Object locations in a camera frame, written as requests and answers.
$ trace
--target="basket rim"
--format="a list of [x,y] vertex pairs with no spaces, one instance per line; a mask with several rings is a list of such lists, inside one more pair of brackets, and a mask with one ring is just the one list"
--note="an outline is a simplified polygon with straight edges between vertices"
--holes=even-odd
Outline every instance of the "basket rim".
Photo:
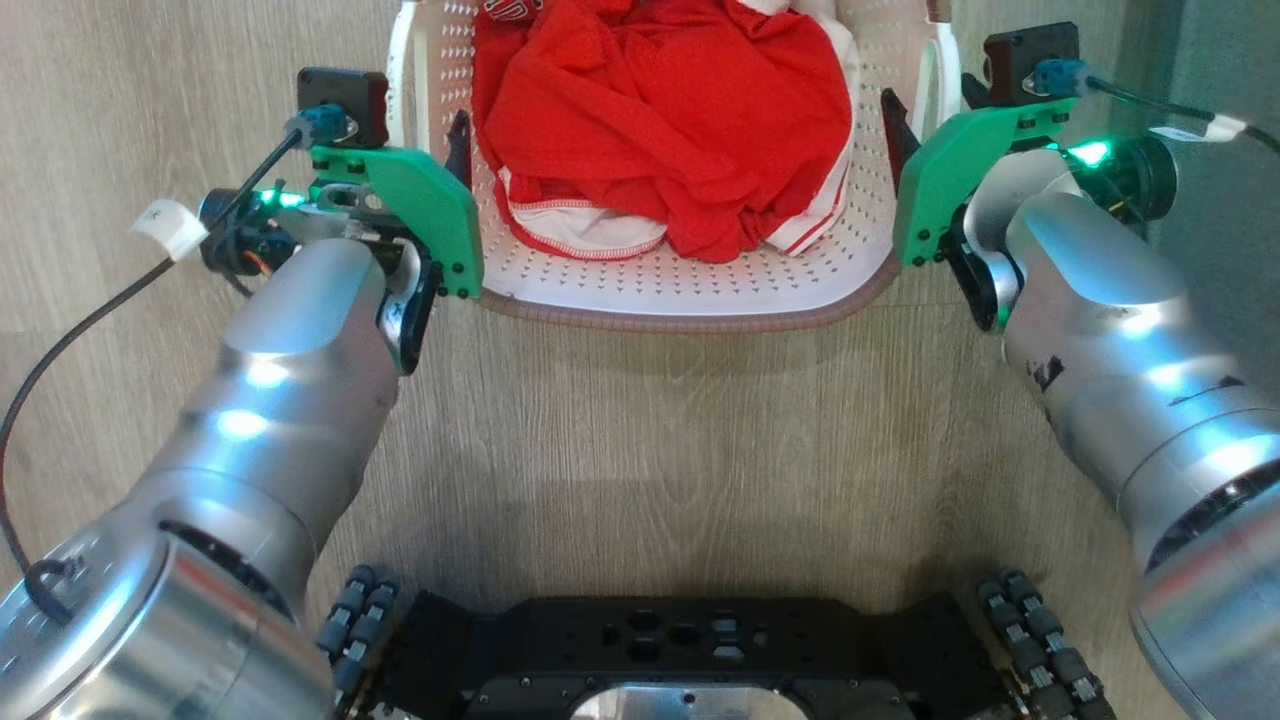
[[520,320],[634,333],[745,334],[800,331],[837,323],[867,307],[893,284],[900,272],[901,264],[890,252],[854,292],[822,307],[777,314],[699,316],[605,313],[529,302],[490,291],[481,293],[479,302],[486,310]]

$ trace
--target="blue connector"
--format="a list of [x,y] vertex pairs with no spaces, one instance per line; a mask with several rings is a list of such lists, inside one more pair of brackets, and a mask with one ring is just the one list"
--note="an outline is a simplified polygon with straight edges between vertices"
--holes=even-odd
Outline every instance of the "blue connector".
[[1083,60],[1042,60],[1032,73],[1028,90],[1053,100],[1082,97],[1085,74]]
[[296,145],[300,150],[310,150],[316,145],[333,145],[351,135],[347,128],[347,111],[334,104],[298,110],[297,117],[284,123],[284,135],[293,131],[302,133],[302,140]]

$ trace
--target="white laundry basket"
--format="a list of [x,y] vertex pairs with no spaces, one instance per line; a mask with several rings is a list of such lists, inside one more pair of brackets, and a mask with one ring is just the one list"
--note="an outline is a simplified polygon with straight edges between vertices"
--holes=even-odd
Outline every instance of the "white laundry basket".
[[[908,104],[933,97],[940,102],[937,111],[945,115],[956,104],[946,99],[957,97],[954,88],[959,87],[959,69],[942,69],[937,60],[955,56],[954,40],[948,26],[929,22],[925,0],[837,1],[841,22],[858,41],[861,85],[846,208],[819,242],[799,258],[764,247],[723,265],[681,259],[666,246],[622,261],[547,255],[522,245],[508,231],[494,205],[493,173],[474,150],[472,190],[480,208],[485,263],[480,302],[535,320],[695,333],[814,327],[870,302],[897,275],[892,255],[893,181],[881,91],[892,87]],[[417,145],[438,159],[447,156],[445,136],[454,115],[470,111],[472,18],[479,5],[480,0],[404,3],[388,55],[393,143],[408,140],[407,111],[401,102],[410,96],[403,82],[408,58],[404,49],[412,46]],[[941,18],[934,13],[934,19]],[[951,50],[940,51],[940,41],[951,42]],[[936,72],[942,82],[933,85],[941,90],[929,90],[929,76]],[[915,110],[913,124],[919,126],[924,109]],[[928,124],[936,124],[936,118]]]

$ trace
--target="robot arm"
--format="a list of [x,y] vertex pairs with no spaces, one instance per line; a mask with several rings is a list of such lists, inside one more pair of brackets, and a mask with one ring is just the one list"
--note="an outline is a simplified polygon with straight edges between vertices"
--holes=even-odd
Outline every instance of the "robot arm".
[[[1050,56],[1070,56],[1062,51]],[[1121,222],[1167,211],[1176,177],[1167,150],[1144,138],[1117,147],[1111,167],[1084,168],[1030,136],[1046,113],[1036,102],[959,117],[940,129],[941,149],[931,140],[906,161],[900,254],[920,264],[920,242],[937,242],[979,329],[1001,336],[1062,451],[1129,528],[1142,578],[1134,633],[1184,710],[1198,720],[1272,717],[1280,406],[1196,319],[1171,263]],[[892,136],[893,113],[886,118]],[[901,232],[928,215],[929,173],[955,160],[943,152],[1001,118],[1005,135],[979,142],[1006,154],[959,210],[936,213],[955,219],[938,233]],[[1108,191],[1125,202],[1100,206]],[[1121,205],[1134,206],[1130,217],[1116,217]]]
[[1092,200],[1033,195],[1005,242],[1021,279],[1005,357],[1133,536],[1143,652],[1193,717],[1274,716],[1280,406],[1197,322],[1176,269]]
[[396,402],[387,286],[365,245],[321,240],[241,310],[134,488],[47,556],[72,618],[22,585],[0,605],[0,717],[329,716],[293,623]]

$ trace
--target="black cable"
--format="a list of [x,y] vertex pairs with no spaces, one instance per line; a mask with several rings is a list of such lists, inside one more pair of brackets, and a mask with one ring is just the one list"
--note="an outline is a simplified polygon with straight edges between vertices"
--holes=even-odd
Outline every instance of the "black cable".
[[1266,145],[1267,150],[1271,150],[1272,152],[1276,154],[1277,158],[1280,158],[1280,140],[1276,140],[1276,136],[1271,135],[1270,132],[1260,127],[1253,127],[1253,126],[1245,127],[1243,132],[1244,135],[1252,137],[1253,140],[1257,140],[1262,145]]
[[70,609],[63,601],[58,600],[54,591],[45,584],[45,575],[65,577],[67,570],[67,564],[61,560],[46,557],[33,562],[22,574],[22,587],[27,591],[27,596],[31,597],[31,603],[60,628],[67,626],[74,615],[72,615]]
[[[228,202],[227,206],[223,208],[223,211],[218,214],[218,218],[214,219],[212,227],[209,228],[210,232],[212,232],[212,229],[220,225],[223,222],[227,222],[232,217],[232,213],[237,211],[239,206],[244,202],[244,200],[248,199],[250,193],[253,192],[253,188],[257,186],[257,183],[262,182],[262,178],[266,177],[266,173],[271,172],[271,168],[274,168],[275,164],[280,161],[280,158],[284,158],[284,154],[288,152],[289,150],[293,150],[293,147],[300,142],[302,142],[302,131],[301,129],[289,131],[289,133],[284,136],[284,140],[282,140],[280,143],[275,146],[275,150],[273,150],[266,156],[266,159],[262,160],[262,164],[259,165],[256,170],[253,170],[253,173],[248,177],[248,179],[239,186],[239,190],[237,190],[236,195],[232,196],[230,202]],[[219,252],[221,252],[221,255],[224,256],[223,277],[227,278],[227,282],[230,283],[230,286],[236,288],[236,292],[241,293],[241,296],[252,297],[253,293],[250,292],[250,290],[244,287],[244,283],[242,283],[241,279],[236,275],[236,270],[239,269],[241,261],[239,258],[236,255],[236,243],[228,241],[228,237],[230,234],[232,233],[229,232],[223,233],[223,237],[218,241],[218,247],[214,249],[210,256],[218,258]]]
[[113,310],[124,305],[131,297],[142,291],[160,275],[169,272],[173,268],[173,260],[165,258],[159,265],[151,268],[147,274],[142,275],[133,282],[129,287],[122,290],[115,297],[108,300],[101,307],[93,310],[87,318],[81,320],[72,328],[67,334],[64,334],[52,347],[45,352],[44,357],[36,363],[36,366],[27,373],[27,379],[22,382],[22,387],[18,388],[18,393],[14,396],[13,402],[9,404],[9,411],[5,413],[4,420],[0,421],[0,527],[4,529],[5,542],[9,544],[9,553],[13,555],[14,561],[18,562],[18,569],[27,573],[31,569],[31,560],[27,557],[26,551],[22,548],[22,543],[18,541],[18,533],[13,527],[13,518],[9,514],[9,501],[8,495],[4,489],[4,457],[9,448],[9,436],[13,434],[13,424],[18,419],[18,411],[22,410],[23,404],[27,402],[27,397],[31,391],[36,387],[36,382],[40,380],[45,370],[58,360],[58,356],[67,350],[70,343],[76,342],[79,336],[84,334],[95,323],[105,318]]
[[1176,102],[1165,102],[1164,100],[1155,100],[1151,97],[1143,97],[1137,92],[1130,92],[1119,85],[1110,83],[1098,77],[1088,77],[1084,85],[1097,90],[1098,92],[1105,92],[1116,100],[1123,100],[1125,102],[1133,102],[1134,105],[1140,105],[1151,110],[1160,113],[1169,113],[1170,115],[1181,115],[1184,118],[1193,118],[1197,120],[1204,120],[1206,123],[1212,123],[1213,118],[1217,115],[1210,113],[1208,110],[1201,110],[1199,108],[1192,108],[1190,105],[1179,105]]
[[[243,184],[241,184],[239,190],[237,190],[236,195],[232,197],[232,201],[228,202],[227,206],[223,208],[220,213],[218,213],[214,220],[209,224],[207,229],[210,232],[214,232],[224,223],[227,223],[227,220],[232,217],[232,214],[241,206],[241,204],[244,202],[244,200],[250,196],[250,193],[253,192],[253,187],[259,182],[261,182],[262,178],[266,176],[266,173],[269,173],[271,168],[280,161],[280,158],[283,158],[284,154],[288,152],[301,140],[302,140],[301,131],[294,129],[289,135],[287,135],[284,140],[275,147],[275,150],[273,150],[266,156],[266,159],[264,159],[262,163],[259,164],[257,169],[255,169],[250,174],[248,179],[244,181]],[[32,564],[31,559],[27,556],[27,551],[23,550],[22,547],[22,542],[18,538],[17,529],[14,529],[13,527],[13,516],[9,512],[9,500],[4,486],[4,459],[9,448],[9,437],[13,434],[13,425],[18,420],[18,411],[22,410],[22,406],[27,402],[27,397],[31,395],[31,391],[36,387],[36,382],[40,380],[41,375],[45,374],[45,370],[47,370],[49,366],[54,364],[54,360],[58,360],[58,356],[61,355],[63,351],[65,351],[73,342],[76,342],[82,334],[84,334],[86,331],[92,328],[99,320],[109,315],[113,310],[115,310],[120,305],[124,305],[131,297],[133,297],[138,292],[142,292],[143,288],[154,283],[157,278],[160,278],[160,275],[169,272],[169,269],[173,268],[173,265],[174,265],[173,259],[165,258],[155,268],[151,268],[151,270],[148,270],[147,274],[142,275],[141,278],[134,281],[133,284],[122,290],[114,297],[104,302],[97,310],[90,313],[88,316],[77,323],[76,327],[73,327],[70,331],[67,332],[67,334],[59,338],[59,341],[54,343],[54,346],[50,347],[47,352],[45,352],[45,355],[40,359],[40,361],[36,363],[36,366],[32,368],[29,373],[27,373],[27,378],[22,380],[22,386],[18,388],[17,395],[14,395],[13,401],[9,404],[9,410],[5,413],[4,420],[0,421],[0,530],[4,532],[5,544],[9,546],[9,555],[13,556],[14,561],[18,564],[18,569],[23,574],[31,571]],[[234,277],[234,274],[230,273],[228,269],[224,269],[224,273],[227,273],[229,277]],[[233,282],[233,287],[237,284],[239,286],[239,288],[243,288],[243,295],[246,296],[251,295],[248,292],[248,288],[244,288],[244,286],[239,283],[238,278],[236,278],[236,281]]]
[[[1148,108],[1151,110],[1156,110],[1157,113],[1181,115],[1184,118],[1203,120],[1206,123],[1212,123],[1215,119],[1217,119],[1216,113],[1210,113],[1208,110],[1202,110],[1199,108],[1192,108],[1190,105],[1180,105],[1178,102],[1165,102],[1162,100],[1144,97],[1142,95],[1138,95],[1137,92],[1125,90],[1119,85],[1107,82],[1098,77],[1085,78],[1084,85],[1092,87],[1093,90],[1097,90],[1098,92],[1105,92],[1115,97],[1116,100],[1123,100],[1124,102],[1132,102],[1142,108]],[[1274,135],[1256,126],[1244,126],[1244,129],[1240,131],[1240,133],[1247,135],[1253,140],[1257,140],[1258,142],[1265,145],[1267,150],[1270,150],[1277,158],[1280,158],[1280,140],[1276,140]]]

